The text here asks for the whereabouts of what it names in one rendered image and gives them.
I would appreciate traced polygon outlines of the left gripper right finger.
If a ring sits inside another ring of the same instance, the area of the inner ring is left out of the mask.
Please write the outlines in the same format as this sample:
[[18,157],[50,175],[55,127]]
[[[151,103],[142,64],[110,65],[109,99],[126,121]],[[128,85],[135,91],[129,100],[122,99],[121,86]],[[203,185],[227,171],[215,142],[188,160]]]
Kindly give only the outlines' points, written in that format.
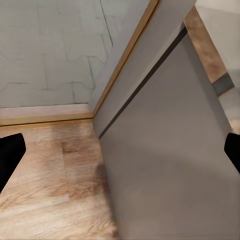
[[240,135],[235,133],[228,133],[224,145],[224,152],[231,160],[240,174]]

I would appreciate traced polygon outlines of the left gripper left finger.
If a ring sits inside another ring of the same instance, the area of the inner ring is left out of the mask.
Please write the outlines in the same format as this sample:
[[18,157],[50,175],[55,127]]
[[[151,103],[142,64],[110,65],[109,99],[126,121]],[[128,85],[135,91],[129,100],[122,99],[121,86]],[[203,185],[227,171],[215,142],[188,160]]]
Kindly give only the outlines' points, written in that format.
[[0,138],[0,193],[3,191],[25,152],[25,139],[21,133]]

